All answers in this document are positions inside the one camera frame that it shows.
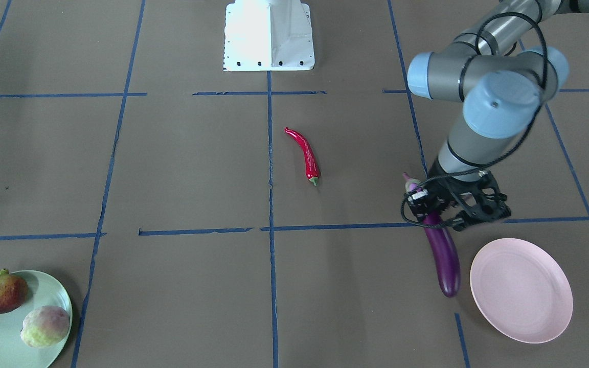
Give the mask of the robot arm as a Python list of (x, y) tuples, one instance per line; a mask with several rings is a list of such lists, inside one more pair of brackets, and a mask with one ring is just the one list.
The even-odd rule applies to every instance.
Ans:
[(460, 102), (462, 113), (423, 182), (401, 205), (412, 224), (453, 228), (510, 216), (489, 172), (524, 142), (542, 106), (570, 74), (539, 24), (556, 14), (589, 13), (589, 1), (501, 1), (441, 52), (418, 54), (407, 71), (414, 95)]

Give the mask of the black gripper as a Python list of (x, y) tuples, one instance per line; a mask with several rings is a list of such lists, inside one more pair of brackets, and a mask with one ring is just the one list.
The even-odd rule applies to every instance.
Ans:
[(449, 208), (458, 210), (450, 219), (442, 220), (448, 227), (461, 232), (476, 224), (494, 223), (510, 217), (507, 196), (500, 192), (490, 172), (477, 177), (476, 181), (461, 181), (449, 177), (435, 160), (428, 176), (440, 176), (427, 184), (428, 212), (440, 215)]

